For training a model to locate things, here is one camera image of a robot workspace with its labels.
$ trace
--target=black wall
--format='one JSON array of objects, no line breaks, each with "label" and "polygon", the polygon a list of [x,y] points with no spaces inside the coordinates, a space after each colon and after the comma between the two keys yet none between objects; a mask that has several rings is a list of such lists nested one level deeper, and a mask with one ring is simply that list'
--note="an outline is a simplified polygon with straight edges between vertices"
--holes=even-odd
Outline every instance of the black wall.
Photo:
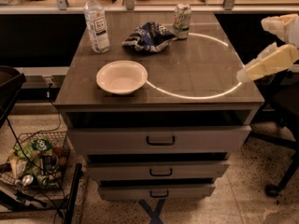
[{"label": "black wall", "polygon": [[263,30],[263,18],[283,14],[216,14],[221,27],[238,53],[243,64],[250,62],[268,45],[284,44],[275,35]]},{"label": "black wall", "polygon": [[0,15],[0,64],[69,66],[85,27],[83,14]]}]

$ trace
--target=office chair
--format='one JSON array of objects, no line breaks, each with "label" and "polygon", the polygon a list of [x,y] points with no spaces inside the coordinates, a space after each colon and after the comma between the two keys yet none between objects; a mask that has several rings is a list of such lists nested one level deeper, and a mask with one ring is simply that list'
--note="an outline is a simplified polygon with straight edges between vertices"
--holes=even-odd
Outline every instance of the office chair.
[{"label": "office chair", "polygon": [[25,75],[13,67],[0,65],[0,127],[17,101]]},{"label": "office chair", "polygon": [[249,136],[295,150],[292,163],[278,185],[269,184],[265,187],[268,196],[277,197],[299,167],[299,81],[271,94],[272,97],[268,99],[269,104],[282,118],[283,122],[280,124],[292,132],[295,141],[255,132],[251,132]]}]

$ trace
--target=speckled floor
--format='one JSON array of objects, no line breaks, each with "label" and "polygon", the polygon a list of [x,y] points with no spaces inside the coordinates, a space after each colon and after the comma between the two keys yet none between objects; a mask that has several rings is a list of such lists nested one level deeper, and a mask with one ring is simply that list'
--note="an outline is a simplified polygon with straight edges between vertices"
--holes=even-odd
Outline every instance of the speckled floor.
[{"label": "speckled floor", "polygon": [[[16,105],[9,119],[16,132],[33,133],[37,130],[53,129],[58,125],[58,116],[48,105]],[[275,123],[259,123],[252,129],[263,133],[275,133],[283,137],[292,135],[287,129],[278,128]],[[60,129],[65,131],[62,123]],[[0,161],[5,162],[7,152],[14,144],[13,135],[5,124],[0,129]],[[268,183],[276,184],[291,162],[293,151],[276,147],[261,140],[250,138],[230,158],[230,167],[223,177],[216,181],[216,189],[205,199],[166,199],[162,212],[151,220],[140,201],[108,202],[97,194],[97,185],[85,172],[78,187],[78,196],[73,215],[74,224],[298,224],[299,223],[299,172],[278,197],[267,197],[263,188]],[[65,177],[65,193],[75,163],[83,159],[71,152],[68,174]],[[158,201],[145,201],[156,208]],[[62,223],[55,211],[29,213],[0,213],[0,223],[48,224]]]}]

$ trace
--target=paper bowl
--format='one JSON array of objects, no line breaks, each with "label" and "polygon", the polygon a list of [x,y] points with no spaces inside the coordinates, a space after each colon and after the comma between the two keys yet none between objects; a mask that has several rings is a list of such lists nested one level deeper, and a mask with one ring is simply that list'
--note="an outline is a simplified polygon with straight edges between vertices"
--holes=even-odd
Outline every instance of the paper bowl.
[{"label": "paper bowl", "polygon": [[96,83],[100,88],[120,95],[136,91],[147,79],[148,72],[143,65],[132,61],[108,63],[96,74]]}]

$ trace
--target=chair base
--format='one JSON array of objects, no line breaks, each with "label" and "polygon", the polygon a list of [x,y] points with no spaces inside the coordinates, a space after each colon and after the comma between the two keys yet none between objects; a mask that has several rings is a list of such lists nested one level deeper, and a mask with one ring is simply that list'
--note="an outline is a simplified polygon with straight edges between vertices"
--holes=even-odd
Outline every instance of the chair base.
[{"label": "chair base", "polygon": [[264,140],[266,142],[270,142],[275,145],[279,145],[281,147],[291,148],[296,151],[295,154],[292,156],[292,163],[290,167],[288,168],[285,175],[281,178],[279,184],[277,186],[273,184],[265,186],[264,191],[267,196],[277,197],[279,193],[287,186],[288,182],[299,168],[299,145],[297,142],[292,140],[277,138],[262,133],[251,132],[249,136]]}]

